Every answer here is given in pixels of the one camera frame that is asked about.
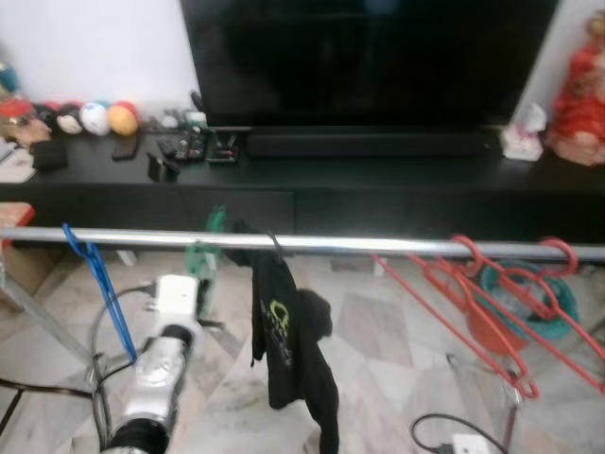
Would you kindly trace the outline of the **red robed figurine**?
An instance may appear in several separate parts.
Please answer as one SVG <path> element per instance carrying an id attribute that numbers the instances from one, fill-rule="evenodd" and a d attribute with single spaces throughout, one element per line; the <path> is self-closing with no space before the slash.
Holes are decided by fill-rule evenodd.
<path id="1" fill-rule="evenodd" d="M 547 143 L 563 160 L 592 167 L 605 163 L 605 9 L 588 19 L 586 34 L 554 102 Z"/>

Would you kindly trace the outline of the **black folded case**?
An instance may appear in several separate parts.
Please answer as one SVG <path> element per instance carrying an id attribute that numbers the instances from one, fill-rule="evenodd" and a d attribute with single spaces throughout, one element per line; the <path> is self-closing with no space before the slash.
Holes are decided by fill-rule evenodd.
<path id="1" fill-rule="evenodd" d="M 167 157 L 147 152 L 147 176 L 153 182 L 174 183 L 179 178 L 181 169 Z"/>

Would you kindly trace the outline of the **black television console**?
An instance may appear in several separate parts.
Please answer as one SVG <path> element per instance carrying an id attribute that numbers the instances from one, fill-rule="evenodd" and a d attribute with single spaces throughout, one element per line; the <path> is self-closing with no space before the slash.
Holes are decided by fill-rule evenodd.
<path id="1" fill-rule="evenodd" d="M 604 178 L 554 156 L 536 163 L 495 155 L 242 157 L 229 166 L 182 165 L 176 181 L 155 183 L 147 173 L 154 139 L 121 163 L 112 159 L 112 139 L 66 138 L 64 145 L 64 168 L 0 184 L 0 201 L 29 203 L 39 228 L 200 231 L 223 206 L 228 220 L 280 236 L 604 239 Z"/>

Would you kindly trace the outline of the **black soundbar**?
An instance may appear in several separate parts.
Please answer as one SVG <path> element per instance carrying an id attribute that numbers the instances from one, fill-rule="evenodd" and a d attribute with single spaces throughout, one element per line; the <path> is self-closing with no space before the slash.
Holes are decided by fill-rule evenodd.
<path id="1" fill-rule="evenodd" d="M 251 132 L 247 152 L 256 157 L 481 156 L 500 151 L 483 134 L 389 132 Z"/>

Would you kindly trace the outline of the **black t-shirt with green logo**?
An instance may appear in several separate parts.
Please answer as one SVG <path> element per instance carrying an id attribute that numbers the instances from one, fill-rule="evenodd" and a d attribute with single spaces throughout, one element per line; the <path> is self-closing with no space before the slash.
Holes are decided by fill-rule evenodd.
<path id="1" fill-rule="evenodd" d="M 251 355 L 267 363 L 269 406 L 283 410 L 302 399 L 320 428 L 320 454 L 338 454 L 338 387 L 320 349 L 333 334 L 330 303 L 298 286 L 278 248 L 225 255 L 251 269 Z"/>

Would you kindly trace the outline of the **dark brown ball plush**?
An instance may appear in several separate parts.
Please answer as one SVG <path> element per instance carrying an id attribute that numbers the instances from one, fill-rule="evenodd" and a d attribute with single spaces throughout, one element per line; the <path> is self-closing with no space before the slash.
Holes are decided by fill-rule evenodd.
<path id="1" fill-rule="evenodd" d="M 82 133 L 83 125 L 79 113 L 82 104 L 79 102 L 65 102 L 55 109 L 55 122 L 61 133 L 79 135 Z"/>

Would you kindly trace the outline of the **green clothes hanger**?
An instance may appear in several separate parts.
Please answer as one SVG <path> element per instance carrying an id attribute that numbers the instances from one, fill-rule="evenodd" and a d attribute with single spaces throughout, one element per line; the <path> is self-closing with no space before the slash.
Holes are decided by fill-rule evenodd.
<path id="1" fill-rule="evenodd" d="M 208 233 L 224 233 L 226 211 L 225 206 L 216 206 L 209 213 L 206 223 Z M 202 245 L 195 242 L 186 248 L 185 269 L 189 275 L 199 280 L 199 316 L 208 314 L 209 303 L 213 300 L 212 290 L 215 289 L 217 269 L 223 259 L 223 251 L 217 246 Z"/>

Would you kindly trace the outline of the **white ball plush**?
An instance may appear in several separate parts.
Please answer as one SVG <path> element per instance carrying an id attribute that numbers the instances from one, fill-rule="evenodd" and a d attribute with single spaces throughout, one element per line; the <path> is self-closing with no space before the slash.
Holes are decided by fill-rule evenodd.
<path id="1" fill-rule="evenodd" d="M 86 132 L 104 137 L 112 130 L 109 121 L 109 110 L 102 103 L 85 103 L 79 108 L 79 124 Z"/>

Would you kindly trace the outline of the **blue clothes hanger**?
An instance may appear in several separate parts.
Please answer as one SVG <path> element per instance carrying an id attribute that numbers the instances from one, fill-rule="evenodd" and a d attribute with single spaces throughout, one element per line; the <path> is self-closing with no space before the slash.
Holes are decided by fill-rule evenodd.
<path id="1" fill-rule="evenodd" d="M 137 360 L 137 349 L 130 336 L 129 326 L 124 316 L 124 310 L 122 310 L 120 302 L 118 302 L 117 291 L 113 289 L 112 278 L 108 274 L 108 269 L 105 267 L 102 253 L 94 243 L 87 243 L 79 241 L 79 239 L 73 233 L 72 228 L 68 223 L 64 223 L 61 226 L 61 230 L 64 233 L 66 242 L 72 250 L 81 256 L 86 261 L 88 268 L 91 270 L 91 274 L 94 277 L 96 284 L 102 294 L 105 308 L 112 320 L 113 328 L 116 330 L 118 340 L 121 341 L 121 345 L 129 358 L 130 362 Z"/>

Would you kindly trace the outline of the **black smartphone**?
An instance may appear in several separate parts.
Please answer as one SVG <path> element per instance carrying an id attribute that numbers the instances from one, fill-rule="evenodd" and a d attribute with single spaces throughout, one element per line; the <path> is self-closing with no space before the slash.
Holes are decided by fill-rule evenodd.
<path id="1" fill-rule="evenodd" d="M 142 139 L 138 135 L 118 135 L 115 138 L 115 147 L 113 147 L 110 159 L 116 163 L 133 160 L 138 154 L 140 143 L 142 143 Z"/>

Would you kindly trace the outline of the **small white figurine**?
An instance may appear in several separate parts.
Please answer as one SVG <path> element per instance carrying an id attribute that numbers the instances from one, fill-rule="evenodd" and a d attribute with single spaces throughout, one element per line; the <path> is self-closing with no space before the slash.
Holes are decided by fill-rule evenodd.
<path id="1" fill-rule="evenodd" d="M 515 161 L 536 163 L 542 156 L 542 133 L 547 129 L 547 113 L 530 103 L 501 132 L 503 156 Z"/>

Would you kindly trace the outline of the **red bin with teal bag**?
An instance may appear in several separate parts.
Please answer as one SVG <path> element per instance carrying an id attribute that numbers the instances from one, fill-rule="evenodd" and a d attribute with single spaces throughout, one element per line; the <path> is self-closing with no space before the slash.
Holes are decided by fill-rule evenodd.
<path id="1" fill-rule="evenodd" d="M 484 297 L 475 302 L 484 315 L 468 311 L 475 335 L 498 355 L 509 346 L 523 349 L 531 334 L 545 341 L 558 341 L 575 332 L 579 324 L 579 303 L 565 278 L 554 271 L 520 260 L 497 261 L 476 277 Z"/>

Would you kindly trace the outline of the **black wallet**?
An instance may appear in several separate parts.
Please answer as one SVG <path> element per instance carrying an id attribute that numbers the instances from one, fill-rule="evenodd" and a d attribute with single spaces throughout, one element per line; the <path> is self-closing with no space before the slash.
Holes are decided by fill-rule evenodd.
<path id="1" fill-rule="evenodd" d="M 30 144 L 27 151 L 35 170 L 56 170 L 69 166 L 68 146 L 61 140 L 42 140 Z"/>

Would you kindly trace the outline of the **silver metal clothes rack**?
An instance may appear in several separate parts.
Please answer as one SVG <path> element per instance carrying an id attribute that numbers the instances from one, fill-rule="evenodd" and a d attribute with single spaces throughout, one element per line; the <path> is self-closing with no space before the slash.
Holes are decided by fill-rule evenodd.
<path id="1" fill-rule="evenodd" d="M 150 248 L 212 247 L 227 251 L 273 251 L 302 255 L 377 255 L 379 258 L 442 258 L 446 261 L 472 259 L 483 255 L 492 259 L 522 259 L 549 263 L 602 263 L 605 250 L 601 246 L 557 246 L 553 239 L 541 239 L 535 245 L 523 243 L 485 242 L 471 245 L 467 239 L 380 239 L 328 236 L 269 236 L 264 234 L 215 234 L 191 231 L 143 231 L 118 229 L 78 229 L 73 232 L 78 242 L 86 245 Z M 94 352 L 65 328 L 43 303 L 13 284 L 5 268 L 3 245 L 8 239 L 17 242 L 63 243 L 66 233 L 51 228 L 0 229 L 0 306 L 12 303 L 20 307 L 25 319 L 43 330 L 43 339 L 54 341 L 61 352 L 69 352 L 78 360 L 83 375 L 91 375 Z M 208 349 L 217 346 L 209 340 L 207 330 L 195 338 L 191 364 L 182 373 L 185 389 L 177 410 L 178 421 L 165 454 L 319 454 L 316 435 L 303 435 L 303 408 L 293 405 L 282 418 L 269 415 L 268 395 L 253 394 L 254 379 L 250 373 L 238 373 L 233 366 L 214 373 L 203 371 L 211 366 Z M 198 381 L 216 376 L 212 392 L 203 396 Z"/>

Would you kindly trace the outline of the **orange ball plush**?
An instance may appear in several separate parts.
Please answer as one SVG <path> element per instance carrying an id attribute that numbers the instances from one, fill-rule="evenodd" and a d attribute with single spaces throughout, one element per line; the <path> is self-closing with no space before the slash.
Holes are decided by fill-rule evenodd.
<path id="1" fill-rule="evenodd" d="M 125 102 L 125 100 L 114 102 L 109 105 L 107 116 L 113 134 L 130 137 L 138 133 L 140 117 L 137 107 L 133 103 Z"/>

